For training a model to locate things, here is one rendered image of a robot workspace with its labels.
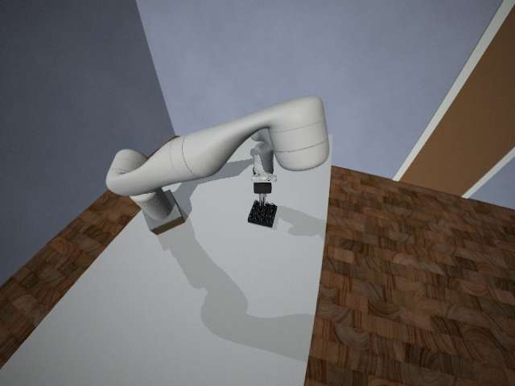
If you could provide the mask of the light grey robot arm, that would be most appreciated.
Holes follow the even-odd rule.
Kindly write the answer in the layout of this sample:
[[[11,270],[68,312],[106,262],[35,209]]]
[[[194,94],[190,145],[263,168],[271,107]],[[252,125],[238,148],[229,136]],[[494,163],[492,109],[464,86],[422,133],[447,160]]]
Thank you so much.
[[[174,138],[150,158],[120,150],[106,185],[129,196],[152,219],[163,220],[172,207],[161,187],[214,175],[249,137],[260,142],[254,147],[259,164],[269,164],[275,156],[283,169],[303,171],[328,159],[323,102],[318,96],[301,96]]]

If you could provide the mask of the black knob box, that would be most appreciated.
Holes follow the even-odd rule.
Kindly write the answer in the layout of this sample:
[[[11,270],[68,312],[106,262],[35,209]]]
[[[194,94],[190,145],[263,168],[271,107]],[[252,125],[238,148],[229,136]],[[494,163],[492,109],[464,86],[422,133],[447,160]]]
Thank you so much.
[[[254,201],[252,210],[249,214],[248,222],[272,228],[277,206],[266,203],[260,206],[258,201]]]

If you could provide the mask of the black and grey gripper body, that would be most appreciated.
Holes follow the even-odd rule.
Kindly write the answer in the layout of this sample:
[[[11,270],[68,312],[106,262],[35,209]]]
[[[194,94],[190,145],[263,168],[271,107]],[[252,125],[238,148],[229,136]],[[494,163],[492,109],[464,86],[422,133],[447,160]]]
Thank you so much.
[[[254,193],[255,194],[270,194],[272,190],[271,183],[277,181],[277,176],[273,175],[274,162],[269,164],[253,163],[253,175],[252,182],[254,182]]]

